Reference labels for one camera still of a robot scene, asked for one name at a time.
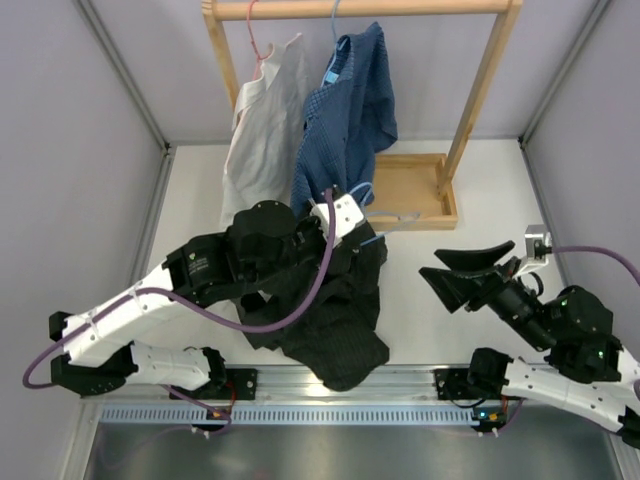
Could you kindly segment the light blue hanger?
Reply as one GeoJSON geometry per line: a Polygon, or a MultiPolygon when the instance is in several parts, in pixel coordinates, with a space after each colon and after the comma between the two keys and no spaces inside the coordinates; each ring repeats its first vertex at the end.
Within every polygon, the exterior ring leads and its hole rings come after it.
{"type": "Polygon", "coordinates": [[[372,182],[361,182],[357,184],[349,190],[349,195],[357,200],[366,219],[386,216],[393,220],[391,227],[383,232],[375,233],[371,238],[362,241],[360,243],[362,247],[384,239],[387,235],[399,231],[402,227],[413,225],[421,218],[420,212],[397,214],[389,211],[368,211],[367,206],[374,196],[374,186],[372,182]]]}

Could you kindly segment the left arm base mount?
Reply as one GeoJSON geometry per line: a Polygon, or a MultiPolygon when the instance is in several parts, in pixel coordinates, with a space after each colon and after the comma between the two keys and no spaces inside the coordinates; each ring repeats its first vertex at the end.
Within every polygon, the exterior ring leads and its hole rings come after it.
{"type": "Polygon", "coordinates": [[[196,400],[242,400],[251,401],[256,397],[258,371],[251,368],[229,368],[214,376],[205,385],[187,390],[177,386],[173,389],[196,400]]]}

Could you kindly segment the dark pinstriped shirt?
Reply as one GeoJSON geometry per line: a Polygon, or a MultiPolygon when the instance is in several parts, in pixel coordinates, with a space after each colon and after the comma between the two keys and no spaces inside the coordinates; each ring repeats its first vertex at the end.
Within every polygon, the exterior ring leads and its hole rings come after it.
{"type": "Polygon", "coordinates": [[[390,349],[376,334],[380,314],[380,270],[387,260],[383,239],[365,222],[333,250],[322,286],[293,324],[269,333],[247,333],[250,345],[281,350],[311,371],[371,371],[387,363],[390,349]]]}

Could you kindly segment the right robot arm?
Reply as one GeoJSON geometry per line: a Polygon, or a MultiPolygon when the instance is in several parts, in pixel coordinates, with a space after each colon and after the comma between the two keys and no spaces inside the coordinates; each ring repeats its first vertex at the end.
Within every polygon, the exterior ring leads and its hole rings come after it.
{"type": "Polygon", "coordinates": [[[474,350],[463,388],[480,399],[531,399],[579,415],[639,446],[639,362],[613,333],[613,313],[581,286],[543,303],[535,276],[555,249],[549,234],[528,238],[526,255],[501,259],[507,241],[485,250],[435,251],[442,267],[420,276],[451,313],[489,308],[529,346],[543,354],[538,368],[489,347],[474,350]]]}

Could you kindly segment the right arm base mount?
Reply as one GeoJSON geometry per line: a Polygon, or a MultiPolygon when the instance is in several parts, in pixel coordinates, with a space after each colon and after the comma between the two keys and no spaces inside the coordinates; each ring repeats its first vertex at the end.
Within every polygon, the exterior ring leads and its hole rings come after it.
{"type": "Polygon", "coordinates": [[[472,385],[468,380],[467,368],[440,368],[434,371],[434,383],[439,400],[499,400],[499,392],[472,385]]]}

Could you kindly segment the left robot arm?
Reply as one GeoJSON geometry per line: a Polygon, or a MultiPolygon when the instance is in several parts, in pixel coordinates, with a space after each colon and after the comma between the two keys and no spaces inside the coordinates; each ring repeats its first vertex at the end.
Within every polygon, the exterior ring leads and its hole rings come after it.
{"type": "Polygon", "coordinates": [[[81,396],[101,395],[125,385],[155,384],[196,391],[206,399],[218,397],[228,380],[217,350],[172,351],[142,343],[141,335],[186,310],[244,333],[271,333],[289,326],[319,291],[335,230],[331,203],[315,205],[302,220],[276,201],[263,201],[236,214],[226,231],[192,238],[110,303],[83,314],[53,314],[50,337],[64,351],[50,362],[52,384],[81,396]],[[280,321],[244,325],[208,310],[220,301],[258,295],[305,264],[318,266],[317,276],[300,305],[280,321]]]}

